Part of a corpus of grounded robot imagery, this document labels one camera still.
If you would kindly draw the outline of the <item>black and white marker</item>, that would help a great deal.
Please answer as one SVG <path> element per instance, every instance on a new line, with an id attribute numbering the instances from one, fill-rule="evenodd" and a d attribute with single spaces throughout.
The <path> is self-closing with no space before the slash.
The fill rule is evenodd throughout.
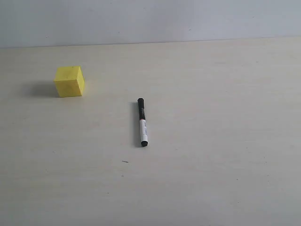
<path id="1" fill-rule="evenodd" d="M 144 112 L 144 99 L 139 98 L 137 100 L 137 104 L 138 104 L 138 113 L 139 113 L 141 146 L 146 147 L 148 145 L 148 136 L 147 136 L 146 117 Z"/>

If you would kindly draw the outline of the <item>yellow foam cube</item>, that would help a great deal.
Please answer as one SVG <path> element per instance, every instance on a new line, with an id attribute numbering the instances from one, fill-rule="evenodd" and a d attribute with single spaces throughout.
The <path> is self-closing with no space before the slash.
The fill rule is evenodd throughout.
<path id="1" fill-rule="evenodd" d="M 80 66 L 59 67 L 54 84 L 59 97 L 80 97 L 83 95 L 85 80 Z"/>

